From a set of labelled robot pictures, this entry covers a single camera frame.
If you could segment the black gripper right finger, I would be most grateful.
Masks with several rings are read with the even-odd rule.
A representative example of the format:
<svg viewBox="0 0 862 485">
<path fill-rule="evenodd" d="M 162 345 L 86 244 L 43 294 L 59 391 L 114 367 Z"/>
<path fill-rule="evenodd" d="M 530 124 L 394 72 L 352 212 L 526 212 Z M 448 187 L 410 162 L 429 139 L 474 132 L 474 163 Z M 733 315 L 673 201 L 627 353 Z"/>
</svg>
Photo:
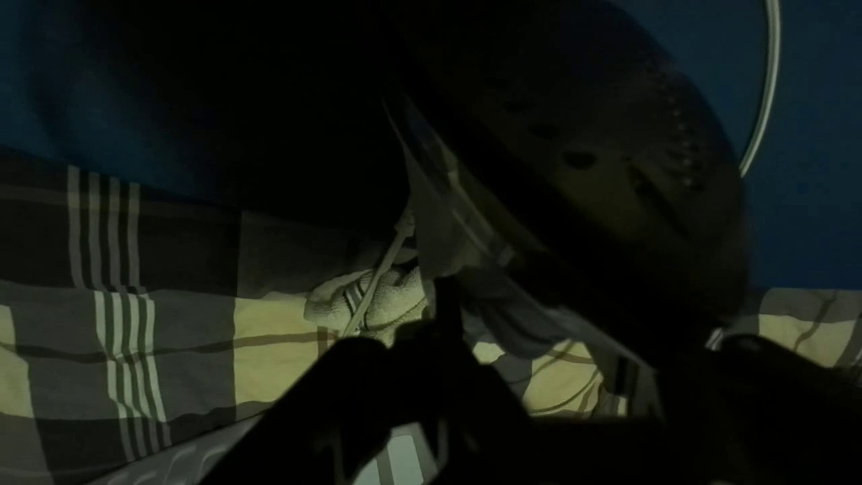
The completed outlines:
<svg viewBox="0 0 862 485">
<path fill-rule="evenodd" d="M 657 388 L 686 485 L 862 485 L 862 388 L 837 369 L 735 333 Z"/>
</svg>

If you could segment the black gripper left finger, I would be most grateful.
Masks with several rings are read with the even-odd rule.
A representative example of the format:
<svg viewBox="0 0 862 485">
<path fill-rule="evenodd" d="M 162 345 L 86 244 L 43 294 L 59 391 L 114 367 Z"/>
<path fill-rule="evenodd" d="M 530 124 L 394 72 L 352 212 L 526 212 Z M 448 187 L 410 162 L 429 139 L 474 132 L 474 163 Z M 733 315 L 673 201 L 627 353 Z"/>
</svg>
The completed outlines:
<svg viewBox="0 0 862 485">
<path fill-rule="evenodd" d="M 654 423 L 530 416 L 463 342 L 461 301 L 459 283 L 440 280 L 429 317 L 391 345 L 336 342 L 265 415 L 340 430 L 420 423 L 445 453 L 434 485 L 665 485 Z"/>
</svg>

